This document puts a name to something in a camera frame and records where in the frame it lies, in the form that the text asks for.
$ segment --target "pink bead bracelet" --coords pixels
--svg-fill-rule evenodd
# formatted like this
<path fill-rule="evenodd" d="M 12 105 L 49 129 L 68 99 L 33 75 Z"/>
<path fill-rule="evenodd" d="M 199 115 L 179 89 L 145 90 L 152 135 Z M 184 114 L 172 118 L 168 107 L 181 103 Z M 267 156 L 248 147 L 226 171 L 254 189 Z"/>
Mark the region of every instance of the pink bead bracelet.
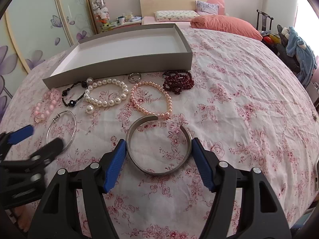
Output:
<path fill-rule="evenodd" d="M 158 112 L 149 112 L 148 110 L 146 110 L 145 108 L 143 108 L 141 105 L 138 104 L 137 100 L 134 97 L 134 92 L 136 91 L 138 86 L 142 86 L 142 85 L 150 85 L 153 86 L 154 88 L 157 88 L 159 91 L 161 91 L 167 100 L 167 112 L 165 113 L 158 113 Z M 147 81 L 143 81 L 143 82 L 139 82 L 137 84 L 135 84 L 133 86 L 133 88 L 131 89 L 131 96 L 130 96 L 130 100 L 131 102 L 133 102 L 134 107 L 139 111 L 142 112 L 144 115 L 156 115 L 159 118 L 169 118 L 172 111 L 173 111 L 173 105 L 172 105 L 172 98 L 170 97 L 170 95 L 167 93 L 167 91 L 165 91 L 163 89 L 162 86 L 160 86 L 157 83 L 154 82 L 147 82 Z"/>
<path fill-rule="evenodd" d="M 60 92 L 53 88 L 50 91 L 47 91 L 44 95 L 43 95 L 43 100 L 50 100 L 50 105 L 48 107 L 48 109 L 46 109 L 44 112 L 40 112 L 41 106 L 42 106 L 42 102 L 38 102 L 36 107 L 34 108 L 34 121 L 36 123 L 39 123 L 41 121 L 46 120 L 46 118 L 48 116 L 51 115 L 52 111 L 54 110 L 55 106 L 58 104 L 58 101 L 61 98 L 61 94 Z"/>

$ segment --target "box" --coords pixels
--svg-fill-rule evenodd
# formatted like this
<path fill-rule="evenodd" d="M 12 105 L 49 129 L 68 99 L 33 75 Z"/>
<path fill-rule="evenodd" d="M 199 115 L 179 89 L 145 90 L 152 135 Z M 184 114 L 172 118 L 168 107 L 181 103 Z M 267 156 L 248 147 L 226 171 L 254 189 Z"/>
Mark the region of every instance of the box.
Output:
<path fill-rule="evenodd" d="M 193 53 L 176 24 L 119 28 L 80 40 L 43 78 L 51 89 L 86 80 L 131 74 L 190 70 Z"/>

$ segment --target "thin silver bangle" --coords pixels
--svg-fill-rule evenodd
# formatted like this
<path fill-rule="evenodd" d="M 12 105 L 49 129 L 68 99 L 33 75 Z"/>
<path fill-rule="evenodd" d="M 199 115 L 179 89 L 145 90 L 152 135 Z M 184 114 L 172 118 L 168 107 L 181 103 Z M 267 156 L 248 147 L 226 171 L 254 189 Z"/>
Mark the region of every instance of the thin silver bangle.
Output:
<path fill-rule="evenodd" d="M 133 163 L 136 165 L 137 168 L 139 168 L 142 172 L 149 174 L 149 175 L 153 175 L 153 176 L 164 176 L 167 174 L 170 174 L 172 172 L 175 172 L 177 169 L 179 169 L 188 159 L 191 151 L 192 151 L 192 136 L 189 133 L 189 131 L 184 127 L 184 125 L 180 125 L 181 130 L 183 131 L 184 135 L 186 136 L 186 140 L 187 140 L 187 152 L 186 155 L 184 157 L 184 159 L 179 163 L 178 166 L 176 166 L 175 168 L 167 171 L 167 172 L 150 172 L 147 169 L 143 168 L 142 166 L 140 166 L 136 160 L 134 159 L 132 152 L 131 152 L 131 139 L 132 139 L 132 135 L 134 133 L 134 131 L 143 123 L 148 122 L 148 121 L 152 121 L 152 120 L 158 120 L 158 117 L 155 115 L 148 115 L 148 116 L 143 116 L 141 118 L 139 118 L 138 120 L 136 120 L 129 128 L 127 134 L 126 134 L 126 150 L 129 153 L 130 158 L 132 159 Z"/>
<path fill-rule="evenodd" d="M 142 75 L 138 72 L 134 72 L 128 76 L 128 80 L 130 83 L 138 83 L 142 78 Z"/>
<path fill-rule="evenodd" d="M 71 137 L 70 141 L 66 144 L 66 146 L 63 148 L 62 151 L 64 151 L 66 148 L 68 148 L 68 147 L 71 145 L 71 143 L 73 142 L 74 135 L 75 135 L 75 131 L 76 131 L 76 129 L 77 129 L 77 119 L 75 118 L 75 115 L 74 115 L 72 112 L 70 112 L 70 111 L 63 111 L 63 112 L 58 113 L 58 114 L 56 115 L 56 117 L 53 118 L 53 121 L 52 121 L 52 123 L 50 124 L 49 129 L 47 130 L 47 144 L 48 144 L 48 143 L 49 143 L 48 137 L 49 137 L 50 129 L 52 128 L 53 124 L 56 122 L 55 120 L 58 119 L 58 118 L 60 118 L 60 115 L 63 114 L 63 113 L 69 113 L 69 114 L 72 115 L 72 118 L 73 118 L 73 120 L 74 120 L 74 130 L 73 130 L 73 134 L 72 134 L 72 137 Z"/>

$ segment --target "floral pillow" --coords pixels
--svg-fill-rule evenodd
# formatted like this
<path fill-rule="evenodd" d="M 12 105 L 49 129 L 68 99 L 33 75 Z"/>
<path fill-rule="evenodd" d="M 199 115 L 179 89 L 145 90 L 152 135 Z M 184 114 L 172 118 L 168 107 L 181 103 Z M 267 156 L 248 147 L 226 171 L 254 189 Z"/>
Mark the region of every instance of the floral pillow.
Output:
<path fill-rule="evenodd" d="M 192 18 L 199 16 L 194 11 L 157 11 L 155 18 L 157 22 L 190 22 Z"/>
<path fill-rule="evenodd" d="M 196 0 L 196 11 L 199 15 L 217 15 L 218 4 L 212 4 Z"/>

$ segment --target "blue rubber tip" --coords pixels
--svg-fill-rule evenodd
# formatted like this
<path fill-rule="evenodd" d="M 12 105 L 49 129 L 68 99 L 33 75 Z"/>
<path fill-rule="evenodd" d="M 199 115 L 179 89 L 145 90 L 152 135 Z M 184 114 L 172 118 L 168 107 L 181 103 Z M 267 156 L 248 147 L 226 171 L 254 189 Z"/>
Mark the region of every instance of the blue rubber tip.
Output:
<path fill-rule="evenodd" d="M 215 188 L 213 171 L 202 152 L 202 147 L 195 139 L 192 140 L 192 154 L 204 186 L 213 191 Z"/>
<path fill-rule="evenodd" d="M 126 156 L 126 142 L 125 140 L 119 141 L 118 149 L 115 152 L 115 155 L 105 172 L 105 182 L 103 185 L 104 191 L 108 193 L 114 186 L 117 180 L 117 177 L 120 174 L 124 159 Z"/>
<path fill-rule="evenodd" d="M 16 145 L 22 140 L 28 138 L 29 136 L 33 135 L 33 126 L 28 125 L 23 128 L 20 128 L 19 130 L 13 132 L 9 139 L 8 139 L 8 144 L 11 145 Z"/>

